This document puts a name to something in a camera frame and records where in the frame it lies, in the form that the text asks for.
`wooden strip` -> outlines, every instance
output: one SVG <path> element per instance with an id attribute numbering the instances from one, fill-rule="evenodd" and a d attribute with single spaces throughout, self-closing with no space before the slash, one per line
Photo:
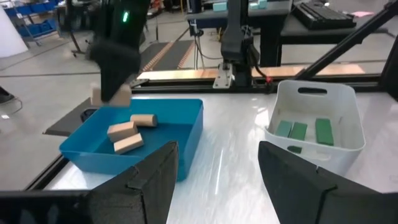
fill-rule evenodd
<path id="1" fill-rule="evenodd" d="M 144 66 L 142 69 L 143 72 L 152 70 L 152 68 L 156 65 L 156 63 L 170 50 L 170 48 L 173 46 L 174 42 L 169 42 L 164 48 L 157 53 L 157 55 L 152 58 L 152 60 Z"/>
<path id="2" fill-rule="evenodd" d="M 291 77 L 296 75 L 304 66 L 294 67 L 270 67 L 261 68 L 261 71 L 270 77 Z M 318 75 L 359 75 L 364 74 L 364 70 L 357 64 L 329 65 L 318 73 Z M 254 77 L 260 74 L 253 69 Z M 161 72 L 143 72 L 138 78 L 148 78 L 150 80 L 172 80 L 189 78 L 215 78 L 218 75 L 217 69 L 206 70 L 173 70 Z"/>
<path id="3" fill-rule="evenodd" d="M 187 60 L 188 56 L 190 55 L 194 45 L 195 45 L 195 42 L 192 42 L 192 44 L 189 46 L 189 48 L 188 48 L 187 52 L 185 53 L 185 55 L 181 58 L 181 61 L 178 64 L 177 69 L 181 69 L 184 66 L 185 61 Z"/>

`white table surface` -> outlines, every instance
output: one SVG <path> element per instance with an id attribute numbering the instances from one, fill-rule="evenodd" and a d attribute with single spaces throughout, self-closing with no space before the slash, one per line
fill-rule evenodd
<path id="1" fill-rule="evenodd" d="M 140 95 L 200 98 L 203 133 L 186 180 L 175 186 L 167 223 L 279 223 L 257 160 L 276 95 Z M 398 104 L 387 93 L 360 93 L 366 147 L 346 178 L 379 192 L 398 191 Z M 47 186 L 92 189 L 112 178 L 67 166 Z"/>

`concrete floor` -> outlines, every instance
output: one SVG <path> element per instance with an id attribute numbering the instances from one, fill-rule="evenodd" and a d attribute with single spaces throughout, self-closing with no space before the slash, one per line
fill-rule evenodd
<path id="1" fill-rule="evenodd" d="M 342 4 L 334 0 L 332 4 Z M 352 0 L 347 11 L 379 10 L 384 0 Z M 181 14 L 163 13 L 157 18 L 159 41 L 175 40 L 187 28 Z M 147 40 L 144 50 L 155 41 L 155 23 L 148 22 Z M 398 21 L 392 21 L 391 32 L 397 33 Z M 215 31 L 206 30 L 201 38 L 203 53 L 209 57 L 220 57 L 220 43 L 215 40 Z M 86 34 L 78 36 L 84 48 Z M 191 39 L 188 34 L 182 40 Z M 385 60 L 393 39 L 384 34 L 371 35 L 362 45 L 351 49 L 338 59 L 345 61 Z M 288 45 L 283 48 L 282 63 L 311 63 L 322 56 L 332 45 Z M 23 189 L 58 154 L 58 147 L 64 140 L 61 137 L 46 136 L 42 132 L 54 122 L 74 109 L 90 95 L 90 83 L 100 79 L 98 67 L 84 58 L 74 58 L 74 49 L 69 39 L 56 35 L 43 40 L 43 46 L 33 46 L 28 52 L 9 58 L 0 58 L 0 84 L 19 97 L 23 109 L 10 116 L 0 118 L 0 190 Z M 217 60 L 205 59 L 205 66 L 215 66 Z M 384 62 L 361 63 L 367 72 L 380 72 Z M 184 67 L 193 67 L 191 54 Z M 1 114 L 8 114 L 18 105 L 0 106 Z"/>

